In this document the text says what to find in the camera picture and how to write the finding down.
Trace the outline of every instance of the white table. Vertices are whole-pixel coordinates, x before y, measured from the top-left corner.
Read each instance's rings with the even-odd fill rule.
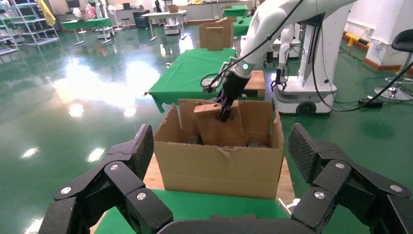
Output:
[[[154,13],[147,13],[142,16],[148,17],[149,19],[149,27],[150,27],[150,33],[152,34],[152,38],[150,41],[153,41],[156,39],[156,37],[153,35],[153,29],[152,29],[152,21],[151,20],[159,20],[159,19],[170,19],[170,18],[180,18],[180,29],[182,32],[181,38],[185,38],[184,36],[184,16],[187,11],[186,10],[180,10],[177,13],[169,13],[169,12],[154,12]]]

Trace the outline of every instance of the green table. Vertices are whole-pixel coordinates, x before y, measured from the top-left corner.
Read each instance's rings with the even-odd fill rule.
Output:
[[[234,56],[234,49],[220,51],[207,49],[186,50],[150,89],[150,94],[161,112],[162,104],[178,104],[178,99],[210,99],[216,92],[204,94],[201,79],[212,73],[218,73],[223,62]]]
[[[231,8],[224,8],[222,17],[246,16],[248,7],[246,5],[232,6]]]
[[[251,17],[237,17],[237,21],[234,23],[234,37],[235,37],[235,50],[237,57],[241,54],[241,36],[245,36],[248,32],[249,24],[251,23]]]
[[[249,24],[251,23],[252,16],[250,17],[237,17],[237,21],[234,23],[234,36],[245,36],[248,32]]]
[[[110,18],[102,18],[102,19],[90,19],[88,21],[68,21],[62,23],[62,26],[69,31],[73,31],[76,36],[77,43],[75,45],[81,45],[85,43],[85,41],[80,41],[79,36],[77,35],[77,29],[83,29],[83,28],[99,28],[102,29],[103,37],[105,38],[105,41],[102,42],[102,44],[106,44],[110,42],[111,40],[106,38],[105,34],[105,28],[107,27],[112,27],[112,21]]]
[[[206,219],[210,215],[257,218],[287,218],[279,205],[270,199],[231,197],[208,194],[153,190],[173,213],[173,219]],[[108,211],[95,234],[133,234],[132,228],[116,208]]]
[[[81,28],[105,28],[111,27],[112,22],[110,18],[90,19],[88,21],[69,21],[62,23],[66,30],[75,30]]]

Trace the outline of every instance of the yellow cloth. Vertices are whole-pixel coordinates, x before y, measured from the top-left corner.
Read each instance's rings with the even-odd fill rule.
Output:
[[[49,26],[53,26],[56,23],[56,19],[53,16],[52,12],[50,12],[47,5],[43,2],[43,0],[37,0],[41,11],[43,12],[44,17],[46,18],[46,24]]]

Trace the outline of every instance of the cardboard box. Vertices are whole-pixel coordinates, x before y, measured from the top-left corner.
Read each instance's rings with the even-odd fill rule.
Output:
[[[211,29],[222,27],[220,46],[232,48],[234,44],[234,24],[232,22],[203,23],[199,26],[199,41],[201,48],[213,48],[216,41],[216,34],[211,33]]]
[[[168,6],[169,13],[178,13],[179,6],[177,5],[169,5]]]
[[[210,103],[179,100],[181,118],[173,105],[159,126],[155,155],[165,189],[275,199],[284,150],[278,111],[271,122],[271,102],[239,102],[245,136],[270,148],[187,144],[199,134],[195,107]]]

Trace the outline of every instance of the cable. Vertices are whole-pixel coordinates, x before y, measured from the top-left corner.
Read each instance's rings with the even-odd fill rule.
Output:
[[[319,25],[319,28],[318,28],[318,30],[317,30],[317,36],[315,37],[316,39],[319,38],[319,33],[320,33],[321,28],[322,28],[322,21],[321,21],[321,24]],[[316,50],[316,47],[317,47],[317,43],[318,43],[318,40],[315,41],[315,46],[313,47],[313,53],[316,52],[315,50]],[[400,77],[402,77],[402,76],[403,76],[407,71],[409,71],[410,68],[413,66],[413,62],[411,62],[411,63],[410,63],[405,69],[403,69],[403,71],[401,71],[386,87],[384,87],[382,91],[380,91],[378,94],[376,94],[376,95],[375,95],[372,99],[370,99],[368,102],[364,103],[364,104],[361,105],[361,106],[358,106],[358,107],[356,107],[356,108],[353,108],[353,109],[340,110],[340,109],[336,109],[336,108],[330,106],[330,105],[329,105],[327,102],[325,102],[325,100],[322,98],[322,96],[321,96],[321,94],[320,94],[320,92],[319,92],[319,89],[318,89],[318,87],[317,87],[316,76],[315,76],[315,74],[314,74],[314,71],[315,71],[315,69],[314,69],[314,67],[315,67],[315,61],[316,61],[316,60],[315,60],[315,56],[313,56],[311,65],[312,65],[312,69],[313,69],[313,72],[312,72],[312,73],[313,73],[313,81],[314,81],[314,87],[315,87],[315,89],[316,89],[316,93],[317,93],[318,97],[320,98],[320,100],[324,103],[324,105],[326,105],[328,108],[330,108],[330,109],[332,109],[332,110],[334,110],[334,111],[338,111],[338,112],[356,111],[356,110],[359,110],[359,109],[363,108],[364,106],[370,104],[372,101],[376,100],[381,94],[383,94],[388,88],[390,88]]]
[[[278,25],[278,27],[272,32],[269,36],[267,36],[267,39],[265,39],[263,42],[261,42],[257,47],[255,47],[252,51],[248,52],[246,55],[244,55],[242,58],[238,59],[234,63],[230,64],[227,68],[222,70],[215,78],[212,80],[212,82],[208,86],[208,91],[211,90],[212,84],[216,82],[219,77],[226,72],[229,68],[233,67],[235,64],[239,63],[240,61],[244,60],[246,57],[250,56],[252,53],[254,53],[256,50],[258,50],[261,46],[263,46],[267,41],[271,40],[271,38],[279,31],[279,29],[284,25],[284,23],[290,18],[290,16],[293,14],[293,12],[297,9],[297,7],[303,2],[304,0],[299,0],[299,2],[293,7],[293,9],[288,13],[288,15],[285,17],[285,19]]]
[[[208,74],[208,75],[204,76],[204,78],[202,78],[201,82],[200,82],[201,87],[204,87],[204,86],[202,86],[202,81],[204,81],[204,79],[206,79],[209,76],[216,76],[216,75],[218,75],[218,73],[211,73],[211,74]]]

